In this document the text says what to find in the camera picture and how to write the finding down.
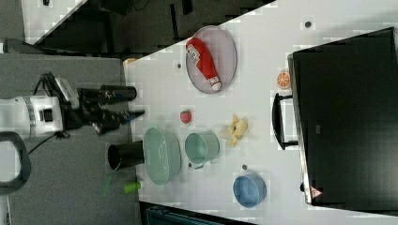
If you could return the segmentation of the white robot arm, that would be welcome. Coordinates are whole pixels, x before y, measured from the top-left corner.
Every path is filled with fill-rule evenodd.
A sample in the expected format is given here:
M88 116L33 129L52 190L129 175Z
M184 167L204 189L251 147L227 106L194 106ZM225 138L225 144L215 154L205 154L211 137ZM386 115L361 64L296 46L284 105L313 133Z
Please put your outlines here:
M98 135L145 114L139 111L111 111L106 107L137 97L133 86L103 85L100 89L80 88L74 101L62 91L50 96L14 97L1 101L1 193L22 188L31 174L33 152L25 145L30 138L66 138L69 132L91 126Z

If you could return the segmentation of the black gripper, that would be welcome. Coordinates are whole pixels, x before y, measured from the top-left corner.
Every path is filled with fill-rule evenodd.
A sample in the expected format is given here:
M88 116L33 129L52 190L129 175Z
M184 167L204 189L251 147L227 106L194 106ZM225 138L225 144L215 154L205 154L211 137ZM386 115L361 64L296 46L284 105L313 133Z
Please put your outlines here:
M77 94L80 103L78 109L60 106L64 130L91 126L98 135L104 135L118 129L121 123L127 123L145 114L144 110L115 112L102 109L103 105L112 105L119 102L108 102L100 89L79 88Z

